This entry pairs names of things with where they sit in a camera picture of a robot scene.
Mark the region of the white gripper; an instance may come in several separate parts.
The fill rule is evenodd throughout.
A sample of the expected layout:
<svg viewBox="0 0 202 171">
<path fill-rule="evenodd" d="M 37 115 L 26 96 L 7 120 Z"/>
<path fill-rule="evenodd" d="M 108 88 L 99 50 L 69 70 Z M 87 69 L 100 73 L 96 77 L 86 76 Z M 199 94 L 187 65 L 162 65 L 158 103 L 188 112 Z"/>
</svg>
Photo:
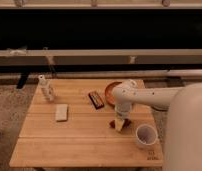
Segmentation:
<svg viewBox="0 0 202 171">
<path fill-rule="evenodd" d="M 132 110 L 131 104 L 116 104 L 115 111 L 118 116 L 115 118 L 115 130 L 120 132 L 124 126 L 125 120 L 128 118 L 129 113 Z"/>
</svg>

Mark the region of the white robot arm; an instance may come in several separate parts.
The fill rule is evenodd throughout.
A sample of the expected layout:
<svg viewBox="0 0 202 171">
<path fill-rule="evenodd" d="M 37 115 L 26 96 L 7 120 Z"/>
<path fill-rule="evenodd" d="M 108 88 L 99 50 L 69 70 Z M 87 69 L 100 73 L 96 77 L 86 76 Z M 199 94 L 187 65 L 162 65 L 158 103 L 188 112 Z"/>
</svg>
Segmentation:
<svg viewBox="0 0 202 171">
<path fill-rule="evenodd" d="M 138 88 L 126 80 L 112 89 L 115 111 L 128 115 L 133 103 L 167 109 L 162 171 L 202 171 L 202 83 Z"/>
</svg>

